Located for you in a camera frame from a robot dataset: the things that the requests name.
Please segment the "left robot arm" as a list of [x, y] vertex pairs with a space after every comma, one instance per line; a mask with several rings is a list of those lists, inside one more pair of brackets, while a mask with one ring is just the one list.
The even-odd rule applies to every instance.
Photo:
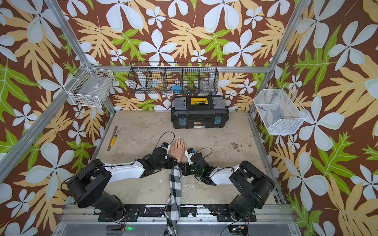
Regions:
[[95, 159], [64, 183], [79, 208], [92, 206], [99, 209], [105, 219], [120, 222], [128, 216], [127, 207], [120, 198], [105, 191], [107, 185], [144, 178], [176, 164], [177, 160], [170, 156], [167, 148], [158, 147], [151, 154], [130, 163], [105, 164]]

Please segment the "plaid sleeved mannequin forearm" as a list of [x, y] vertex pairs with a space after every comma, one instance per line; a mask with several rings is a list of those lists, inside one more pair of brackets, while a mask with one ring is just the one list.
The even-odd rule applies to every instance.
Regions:
[[170, 170], [170, 195], [168, 197], [164, 216], [166, 218], [166, 229], [164, 236], [177, 236], [177, 222], [181, 216], [181, 170], [176, 165]]

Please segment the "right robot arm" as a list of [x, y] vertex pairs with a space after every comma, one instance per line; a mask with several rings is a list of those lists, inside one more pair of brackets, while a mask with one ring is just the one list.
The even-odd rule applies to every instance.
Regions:
[[184, 176], [193, 175], [211, 186], [233, 185], [239, 191], [228, 205], [228, 213], [221, 214], [223, 217], [231, 217], [235, 221], [245, 218], [255, 220], [252, 218], [254, 210], [263, 208], [275, 188], [273, 180], [249, 161], [220, 168], [210, 166], [200, 152], [192, 152], [187, 157], [187, 163], [179, 164]]

